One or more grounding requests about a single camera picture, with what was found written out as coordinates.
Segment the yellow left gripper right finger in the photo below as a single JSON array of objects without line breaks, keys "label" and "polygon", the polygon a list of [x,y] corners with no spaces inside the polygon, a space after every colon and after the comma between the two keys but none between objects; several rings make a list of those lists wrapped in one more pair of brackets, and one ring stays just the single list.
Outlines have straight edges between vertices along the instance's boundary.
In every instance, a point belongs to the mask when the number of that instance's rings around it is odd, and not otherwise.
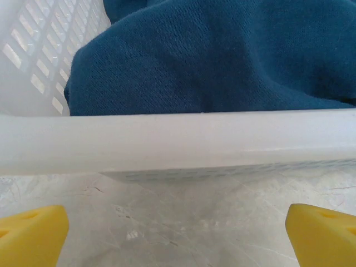
[{"label": "yellow left gripper right finger", "polygon": [[285,227],[300,266],[355,266],[355,216],[292,204]]}]

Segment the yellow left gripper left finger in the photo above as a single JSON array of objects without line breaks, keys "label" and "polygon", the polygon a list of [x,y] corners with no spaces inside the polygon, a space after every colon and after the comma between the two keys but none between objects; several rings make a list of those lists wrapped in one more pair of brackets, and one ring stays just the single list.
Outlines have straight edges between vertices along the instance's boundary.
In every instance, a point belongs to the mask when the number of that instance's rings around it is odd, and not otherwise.
[{"label": "yellow left gripper left finger", "polygon": [[1,218],[1,266],[56,266],[68,230],[62,205]]}]

